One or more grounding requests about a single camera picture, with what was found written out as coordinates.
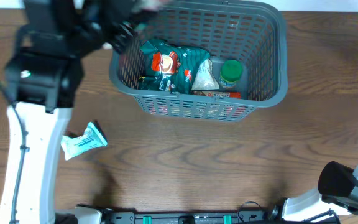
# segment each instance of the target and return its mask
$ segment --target gray plastic basket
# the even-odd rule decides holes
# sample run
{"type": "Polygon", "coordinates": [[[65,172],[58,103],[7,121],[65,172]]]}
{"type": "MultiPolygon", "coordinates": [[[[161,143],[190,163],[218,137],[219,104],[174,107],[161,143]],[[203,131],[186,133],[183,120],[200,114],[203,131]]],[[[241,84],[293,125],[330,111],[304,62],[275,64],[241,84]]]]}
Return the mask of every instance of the gray plastic basket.
{"type": "Polygon", "coordinates": [[[248,1],[173,1],[121,56],[113,54],[110,79],[150,113],[238,121],[256,108],[274,106],[288,90],[287,40],[283,16],[268,4],[248,1]],[[236,59],[246,68],[243,99],[139,90],[144,74],[140,46],[157,37],[177,46],[202,47],[211,54],[213,73],[236,59]]]}

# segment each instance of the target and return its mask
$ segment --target light blue package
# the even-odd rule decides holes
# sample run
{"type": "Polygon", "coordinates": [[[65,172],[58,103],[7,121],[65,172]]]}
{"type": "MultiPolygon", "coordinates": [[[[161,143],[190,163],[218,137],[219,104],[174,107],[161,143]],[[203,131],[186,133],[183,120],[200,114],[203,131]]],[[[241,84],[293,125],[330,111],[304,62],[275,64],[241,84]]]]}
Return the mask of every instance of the light blue package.
{"type": "Polygon", "coordinates": [[[60,144],[65,152],[66,160],[78,156],[90,149],[108,145],[107,140],[92,122],[89,122],[84,131],[84,135],[77,138],[63,136],[60,144]]]}

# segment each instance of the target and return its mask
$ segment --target chip bag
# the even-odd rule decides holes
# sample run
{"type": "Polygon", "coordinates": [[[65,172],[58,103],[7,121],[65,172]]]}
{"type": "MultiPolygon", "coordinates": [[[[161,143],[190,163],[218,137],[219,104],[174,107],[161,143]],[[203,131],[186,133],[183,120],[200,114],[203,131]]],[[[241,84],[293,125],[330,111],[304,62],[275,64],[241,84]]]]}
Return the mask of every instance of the chip bag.
{"type": "Polygon", "coordinates": [[[146,56],[146,77],[160,78],[161,81],[164,80],[163,76],[170,77],[170,91],[184,94],[191,93],[198,67],[209,58],[209,53],[201,48],[174,47],[160,39],[147,41],[141,50],[146,56]]]}
{"type": "Polygon", "coordinates": [[[161,77],[141,77],[139,79],[141,90],[171,91],[171,75],[161,77]]]}

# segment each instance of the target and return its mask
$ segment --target brown wooden surface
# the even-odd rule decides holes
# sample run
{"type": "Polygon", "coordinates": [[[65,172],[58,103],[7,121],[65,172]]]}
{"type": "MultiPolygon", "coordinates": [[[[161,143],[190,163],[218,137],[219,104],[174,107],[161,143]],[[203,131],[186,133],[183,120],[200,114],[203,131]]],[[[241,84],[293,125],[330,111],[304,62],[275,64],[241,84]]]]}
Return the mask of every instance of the brown wooden surface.
{"type": "MultiPolygon", "coordinates": [[[[329,161],[358,164],[358,13],[286,12],[287,97],[239,123],[145,114],[111,84],[111,52],[84,59],[86,77],[68,130],[98,120],[109,146],[64,161],[57,208],[77,203],[138,211],[263,206],[316,187],[329,161]]],[[[12,53],[17,10],[0,10],[0,76],[12,53]]],[[[0,95],[0,199],[9,128],[0,95]]],[[[358,217],[343,217],[358,223],[358,217]]]]}

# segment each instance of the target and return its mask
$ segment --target green jar lid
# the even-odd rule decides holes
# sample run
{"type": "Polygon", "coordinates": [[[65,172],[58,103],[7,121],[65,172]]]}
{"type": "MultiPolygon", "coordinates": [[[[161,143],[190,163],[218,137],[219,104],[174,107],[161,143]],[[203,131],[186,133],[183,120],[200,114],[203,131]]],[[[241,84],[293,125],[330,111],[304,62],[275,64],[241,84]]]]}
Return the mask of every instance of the green jar lid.
{"type": "Polygon", "coordinates": [[[241,78],[242,64],[237,60],[227,60],[223,63],[221,77],[228,82],[236,82],[241,78]]]}

